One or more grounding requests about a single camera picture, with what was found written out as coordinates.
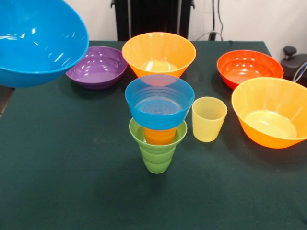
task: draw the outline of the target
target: blue bowl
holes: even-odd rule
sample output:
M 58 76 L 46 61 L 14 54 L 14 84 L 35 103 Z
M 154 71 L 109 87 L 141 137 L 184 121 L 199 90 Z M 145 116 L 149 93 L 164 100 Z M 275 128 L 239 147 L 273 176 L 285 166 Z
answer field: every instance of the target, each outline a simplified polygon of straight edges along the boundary
M 167 130 L 184 121 L 195 94 L 180 78 L 152 74 L 133 80 L 126 88 L 125 97 L 137 123 L 153 130 Z
M 0 1 L 0 85 L 52 81 L 79 62 L 88 46 L 83 21 L 63 0 Z

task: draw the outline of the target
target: orange bowl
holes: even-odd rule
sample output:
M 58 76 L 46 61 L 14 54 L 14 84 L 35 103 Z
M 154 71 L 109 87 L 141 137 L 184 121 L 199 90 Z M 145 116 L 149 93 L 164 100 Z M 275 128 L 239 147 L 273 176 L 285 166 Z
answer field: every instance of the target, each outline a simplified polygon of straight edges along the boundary
M 179 35 L 153 32 L 128 40 L 122 54 L 138 77 L 163 73 L 180 78 L 194 61 L 196 49 Z
M 252 78 L 283 78 L 283 68 L 278 61 L 253 50 L 234 50 L 223 54 L 217 60 L 217 69 L 232 89 Z
M 231 98 L 249 138 L 282 149 L 307 139 L 307 88 L 278 78 L 255 78 L 238 85 Z

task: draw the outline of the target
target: black device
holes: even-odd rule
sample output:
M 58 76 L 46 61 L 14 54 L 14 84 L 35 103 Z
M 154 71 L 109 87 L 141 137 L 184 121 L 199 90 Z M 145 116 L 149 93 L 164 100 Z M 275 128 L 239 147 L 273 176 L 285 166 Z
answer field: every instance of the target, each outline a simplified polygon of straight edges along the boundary
M 112 0 L 118 41 L 147 32 L 169 32 L 188 38 L 193 0 Z
M 285 58 L 281 61 L 283 67 L 283 78 L 296 81 L 307 86 L 307 54 L 297 54 L 293 46 L 283 48 Z

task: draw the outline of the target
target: bowl rim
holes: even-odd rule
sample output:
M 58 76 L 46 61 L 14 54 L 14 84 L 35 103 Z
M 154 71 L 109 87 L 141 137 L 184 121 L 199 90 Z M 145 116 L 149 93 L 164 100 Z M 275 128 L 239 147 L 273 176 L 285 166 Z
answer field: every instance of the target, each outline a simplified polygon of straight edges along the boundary
M 143 112 L 143 111 L 137 109 L 134 105 L 132 105 L 132 104 L 130 103 L 130 101 L 127 100 L 127 89 L 128 89 L 128 87 L 129 87 L 133 82 L 135 82 L 135 81 L 141 81 L 141 79 L 142 79 L 143 77 L 154 76 L 154 75 L 164 75 L 165 77 L 175 78 L 177 81 L 183 81 L 184 84 L 187 85 L 187 87 L 190 88 L 190 89 L 192 90 L 192 92 L 193 92 L 193 98 L 192 98 L 192 100 L 191 100 L 191 103 L 189 103 L 189 106 L 187 106 L 186 108 L 180 110 L 180 111 L 177 112 L 177 113 L 166 114 L 166 115 L 159 115 L 159 114 L 149 114 L 149 113 L 145 113 L 145 112 Z M 183 80 L 183 79 L 181 79 L 181 78 L 175 77 L 175 76 L 173 76 L 173 75 L 168 75 L 168 74 L 148 74 L 148 75 L 144 75 L 144 76 L 142 76 L 142 77 L 140 77 L 140 78 L 136 78 L 136 79 L 132 80 L 132 81 L 127 85 L 127 87 L 126 87 L 126 89 L 125 89 L 125 99 L 126 99 L 126 102 L 127 102 L 128 105 L 129 105 L 129 107 L 135 108 L 138 112 L 140 112 L 140 113 L 142 113 L 142 114 L 150 115 L 150 116 L 173 116 L 174 114 L 181 113 L 181 112 L 183 112 L 183 111 L 185 111 L 185 110 L 191 108 L 191 106 L 193 105 L 193 102 L 194 102 L 194 100 L 195 100 L 195 92 L 194 92 L 193 87 L 192 87 L 189 83 L 187 83 L 185 80 Z
M 234 94 L 236 93 L 236 91 L 240 90 L 240 88 L 241 88 L 244 84 L 248 84 L 248 83 L 250 83 L 251 81 L 259 81 L 259 80 L 265 80 L 265 81 L 267 81 L 267 80 L 269 80 L 269 81 L 287 81 L 287 82 L 289 82 L 290 84 L 295 85 L 295 86 L 297 86 L 297 87 L 300 87 L 300 88 L 302 88 L 303 90 L 307 91 L 307 88 L 306 88 L 306 87 L 304 87 L 304 86 L 302 86 L 302 85 L 300 85 L 300 84 L 298 84 L 298 83 L 296 83 L 296 82 L 293 82 L 293 81 L 291 81 L 291 80 L 287 80 L 287 79 L 283 79 L 283 78 L 261 77 L 261 78 L 252 78 L 252 79 L 246 80 L 246 81 L 244 81 L 243 83 L 239 84 L 239 85 L 234 89 L 234 91 L 233 91 L 233 93 L 232 93 L 232 95 L 231 95 L 231 105 L 232 105 L 232 108 L 233 108 L 235 114 L 238 116 L 238 118 L 239 118 L 240 120 L 242 120 L 248 127 L 252 128 L 252 129 L 254 129 L 254 130 L 256 130 L 256 131 L 258 131 L 258 132 L 260 132 L 260 133 L 262 133 L 262 134 L 264 134 L 264 135 L 267 135 L 267 136 L 269 136 L 269 137 L 272 137 L 272 138 L 277 138 L 277 139 L 280 139 L 280 140 L 300 140 L 300 141 L 307 139 L 307 136 L 304 136 L 304 137 L 301 137 L 301 138 L 279 138 L 279 137 L 276 137 L 276 136 L 268 135 L 268 134 L 266 134 L 266 133 L 264 133 L 264 132 L 262 132 L 262 131 L 259 131 L 258 129 L 255 129 L 254 127 L 250 126 L 248 123 L 245 122 L 245 120 L 243 119 L 243 117 L 238 113 L 236 107 L 234 106 Z
M 121 55 L 122 55 L 122 52 L 119 50 L 119 49 L 116 49 L 116 48 L 113 48 L 113 47 L 109 47 L 109 46 L 89 46 L 88 47 L 88 49 L 86 50 L 86 53 L 90 50 L 90 49 L 94 49 L 94 48 L 96 48 L 96 47 L 98 47 L 98 48 L 102 48 L 102 49 L 105 49 L 105 48 L 107 48 L 107 49 L 113 49 L 113 50 L 115 50 L 116 52 L 118 52 L 118 53 L 120 53 Z M 80 81 L 80 80 L 76 80 L 75 78 L 72 78 L 71 77 L 71 74 L 70 74 L 70 71 L 73 69 L 73 68 L 75 68 L 76 66 L 73 66 L 70 70 L 68 70 L 65 74 L 67 75 L 67 77 L 69 77 L 72 81 L 75 81 L 75 82 L 78 82 L 78 83 L 84 83 L 84 84 L 88 84 L 88 85 L 96 85 L 96 84 L 101 84 L 101 83 L 108 83 L 108 82 L 110 82 L 110 81 L 113 81 L 114 79 L 116 79 L 116 78 L 119 78 L 125 71 L 126 71 L 126 69 L 127 69 L 127 66 L 128 66 L 128 63 L 126 62 L 126 60 L 124 59 L 124 61 L 125 61 L 125 68 L 123 69 L 123 71 L 122 72 L 120 72 L 118 75 L 116 75 L 115 77 L 113 77 L 113 78 L 111 78 L 111 79 L 109 79 L 109 80 L 107 80 L 107 81 L 100 81 L 100 82 L 95 82 L 95 83 L 89 83 L 89 82 L 84 82 L 84 81 Z
M 257 51 L 257 50 L 252 50 L 252 49 L 235 49 L 235 50 L 231 50 L 231 51 L 228 51 L 226 53 L 223 53 L 216 61 L 216 67 L 217 67 L 217 70 L 219 71 L 219 73 L 221 75 L 223 75 L 227 80 L 231 81 L 232 83 L 234 84 L 237 84 L 236 82 L 230 80 L 226 75 L 224 75 L 221 71 L 221 68 L 219 66 L 220 64 L 220 61 L 221 61 L 221 58 L 225 57 L 225 56 L 228 56 L 229 54 L 232 54 L 232 53 L 238 53 L 238 52 L 249 52 L 249 53 L 257 53 L 257 54 L 260 54 L 260 55 L 263 55 L 265 57 L 268 57 L 269 59 L 271 59 L 273 62 L 275 62 L 276 64 L 278 64 L 279 66 L 279 69 L 282 71 L 282 75 L 281 76 L 278 76 L 278 77 L 275 77 L 275 76 L 272 76 L 273 78 L 283 78 L 283 67 L 281 66 L 281 64 L 275 60 L 272 56 L 268 55 L 268 54 L 265 54 L 263 52 L 260 52 L 260 51 Z
M 84 21 L 82 20 L 81 16 L 77 13 L 77 11 L 75 11 L 75 9 L 71 5 L 69 5 L 65 0 L 58 0 L 58 1 L 61 1 L 63 4 L 68 6 L 68 8 L 76 14 L 77 18 L 81 22 L 81 25 L 82 25 L 83 29 L 85 30 L 85 36 L 84 37 L 86 38 L 87 42 L 86 42 L 86 46 L 85 46 L 85 49 L 84 49 L 83 53 L 78 57 L 78 59 L 75 60 L 74 62 L 72 62 L 71 64 L 69 64 L 66 67 L 62 67 L 62 68 L 59 68 L 59 69 L 54 69 L 52 71 L 20 71 L 20 70 L 14 70 L 14 69 L 5 68 L 1 64 L 0 64 L 0 69 L 3 69 L 5 71 L 14 72 L 14 73 L 21 73 L 21 74 L 33 74 L 33 75 L 52 74 L 52 73 L 57 73 L 57 72 L 61 72 L 61 71 L 64 71 L 64 70 L 72 68 L 74 65 L 76 65 L 85 56 L 85 54 L 87 52 L 87 49 L 89 47 L 89 33 L 87 31 L 86 25 L 85 25 Z
M 122 49 L 121 49 L 121 52 L 122 52 L 123 57 L 124 57 L 124 59 L 125 59 L 125 61 L 126 61 L 127 63 L 128 63 L 128 61 L 127 61 L 127 59 L 125 58 L 124 52 L 123 52 L 124 48 L 127 47 L 127 43 L 128 43 L 129 41 L 131 41 L 131 40 L 137 39 L 138 37 L 147 36 L 147 35 L 149 35 L 149 34 L 169 34 L 169 35 L 174 36 L 174 37 L 179 37 L 180 39 L 185 39 L 186 41 L 188 41 L 188 43 L 189 43 L 189 44 L 191 45 L 191 47 L 193 48 L 194 55 L 193 55 L 192 60 L 191 60 L 188 64 L 184 65 L 183 67 L 180 67 L 180 68 L 175 69 L 175 70 L 168 70 L 168 71 L 163 71 L 163 72 L 161 72 L 161 71 L 157 71 L 157 72 L 156 72 L 156 71 L 146 71 L 146 70 L 143 70 L 143 69 L 141 69 L 141 68 L 139 68 L 139 67 L 137 67 L 137 66 L 135 66 L 135 65 L 133 65 L 133 64 L 131 64 L 131 63 L 129 63 L 130 66 L 132 66 L 132 67 L 134 67 L 134 68 L 136 68 L 136 69 L 145 71 L 145 72 L 150 72 L 150 73 L 155 73 L 155 74 L 159 74 L 159 73 L 161 73 L 161 74 L 168 74 L 168 73 L 173 73 L 173 72 L 175 72 L 175 71 L 179 71 L 179 70 L 182 70 L 182 69 L 185 69 L 185 68 L 189 67 L 189 65 L 192 64 L 192 62 L 195 60 L 196 54 L 197 54 L 196 48 L 195 48 L 195 46 L 193 45 L 193 43 L 192 43 L 191 41 L 189 41 L 188 39 L 186 39 L 185 37 L 180 36 L 180 35 L 177 35 L 177 34 L 173 34 L 173 33 L 168 33 L 168 32 L 148 32 L 148 33 L 143 33 L 143 34 L 136 35 L 136 36 L 130 38 L 127 42 L 125 42 L 125 44 L 123 45 L 123 47 L 122 47 Z

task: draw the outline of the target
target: black knob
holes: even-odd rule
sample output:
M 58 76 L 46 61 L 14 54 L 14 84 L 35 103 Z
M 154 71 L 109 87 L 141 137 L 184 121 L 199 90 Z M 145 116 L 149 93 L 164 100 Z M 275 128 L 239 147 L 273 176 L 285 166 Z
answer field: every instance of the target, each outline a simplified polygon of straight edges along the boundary
M 297 50 L 293 46 L 286 46 L 285 48 L 283 48 L 283 52 L 287 56 L 292 56 L 297 52 Z

